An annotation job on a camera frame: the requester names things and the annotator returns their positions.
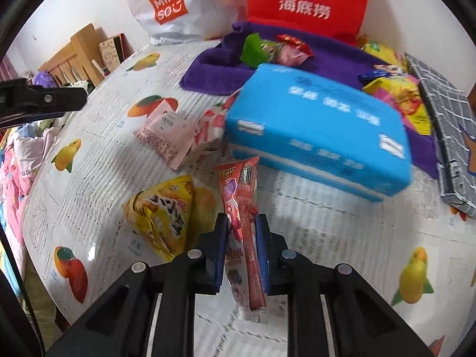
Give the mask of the pink yellow sweet potato sticks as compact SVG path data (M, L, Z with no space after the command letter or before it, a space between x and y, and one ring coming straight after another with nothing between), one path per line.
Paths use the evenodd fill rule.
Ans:
M420 96L419 80L412 75L379 77L363 91L397 110L403 124L420 135L430 136L432 124Z

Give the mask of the green snack packet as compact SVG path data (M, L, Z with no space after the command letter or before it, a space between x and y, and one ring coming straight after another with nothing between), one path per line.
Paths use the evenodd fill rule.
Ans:
M274 60L279 45L271 40L263 40L258 33L248 35L245 39L240 61L250 68L257 68Z

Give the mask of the red paper shopping bag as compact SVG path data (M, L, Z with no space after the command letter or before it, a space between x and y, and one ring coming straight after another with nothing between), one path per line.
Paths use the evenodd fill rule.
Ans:
M248 20L355 45L368 0L247 0Z

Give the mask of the yellow triangular snack packet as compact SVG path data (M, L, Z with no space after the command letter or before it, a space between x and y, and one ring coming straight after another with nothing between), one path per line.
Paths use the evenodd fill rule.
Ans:
M165 262L186 248L194 191L186 174L140 191L122 205L126 220Z

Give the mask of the blue tissue pack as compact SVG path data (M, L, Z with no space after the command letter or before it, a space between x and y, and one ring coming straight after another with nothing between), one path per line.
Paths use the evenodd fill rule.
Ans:
M411 154L399 113L325 77L262 64L226 116L237 158L317 181L371 201L411 183Z

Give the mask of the yellow chips bag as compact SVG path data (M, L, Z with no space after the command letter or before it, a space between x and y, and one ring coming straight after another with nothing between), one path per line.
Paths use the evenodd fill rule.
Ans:
M361 35L357 38L357 46L363 52L382 60L387 65L396 65L402 69L407 68L407 60L403 54L398 53L384 43L371 40L367 35Z

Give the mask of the small pink candy packet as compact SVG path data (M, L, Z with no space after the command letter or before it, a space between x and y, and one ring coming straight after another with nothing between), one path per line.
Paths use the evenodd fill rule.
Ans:
M313 56L300 52L284 43L279 43L273 56L273 62L287 67L297 67Z

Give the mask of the red toy story snack stick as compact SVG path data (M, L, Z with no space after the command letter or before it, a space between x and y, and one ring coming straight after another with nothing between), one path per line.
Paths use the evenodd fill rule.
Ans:
M219 165L223 211L228 218L225 272L243 321L265 323L266 299L256 246L257 165L260 158Z

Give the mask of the patterned box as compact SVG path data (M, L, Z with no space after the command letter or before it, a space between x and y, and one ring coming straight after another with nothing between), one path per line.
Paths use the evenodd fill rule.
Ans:
M113 35L98 44L102 62L111 73L132 54L131 46L123 33Z

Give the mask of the red small snack packet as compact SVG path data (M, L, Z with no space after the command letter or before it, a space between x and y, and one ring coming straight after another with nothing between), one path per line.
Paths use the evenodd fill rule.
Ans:
M313 51L309 47L307 43L305 43L303 40L292 36L292 35L287 35L287 34L279 34L276 35L276 39L279 43L284 43L292 48L295 48L296 50L300 52L304 52L309 56L313 56Z

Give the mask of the fruit print tablecloth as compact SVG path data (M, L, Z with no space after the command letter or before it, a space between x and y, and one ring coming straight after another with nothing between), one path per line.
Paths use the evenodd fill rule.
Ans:
M150 95L178 100L199 117L217 97L184 91L181 76L212 42L146 46L127 59L73 114L53 147L81 141L71 170L46 159L28 197L26 248L48 294L75 322L137 261L160 259L126 222L123 204L174 178L156 152L133 134L128 110ZM426 344L450 356L475 322L475 221L441 201L438 183L415 169L399 195L374 203L300 176L258 170L259 210L287 245L317 264L350 264L386 300L414 249L428 254L433 292L395 311Z

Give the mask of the blue small snack packet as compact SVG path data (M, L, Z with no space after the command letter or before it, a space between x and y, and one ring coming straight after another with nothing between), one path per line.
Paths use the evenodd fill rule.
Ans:
M372 71L359 74L357 79L362 83L362 85L368 85L379 78L393 76L405 77L406 75L407 72L405 69L397 65L374 65L374 69Z

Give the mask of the pink white pastry packet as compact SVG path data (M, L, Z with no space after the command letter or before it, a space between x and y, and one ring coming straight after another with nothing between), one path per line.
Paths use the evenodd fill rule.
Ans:
M178 115L167 101L162 101L133 135L151 146L174 171L190 150L195 122Z

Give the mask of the wooden furniture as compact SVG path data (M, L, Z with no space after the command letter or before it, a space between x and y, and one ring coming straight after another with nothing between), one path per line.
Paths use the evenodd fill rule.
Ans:
M49 73L59 86L85 81L97 87L104 80L95 64L104 67L99 44L105 39L101 30L88 24L72 35L69 43L44 62L39 71Z

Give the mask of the strawberry white snack packet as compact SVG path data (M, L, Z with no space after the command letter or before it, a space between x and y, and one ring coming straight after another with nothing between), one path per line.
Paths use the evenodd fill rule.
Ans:
M203 113L195 127L195 135L183 161L184 165L191 165L222 147L228 112L240 91L238 89L226 100L218 101Z

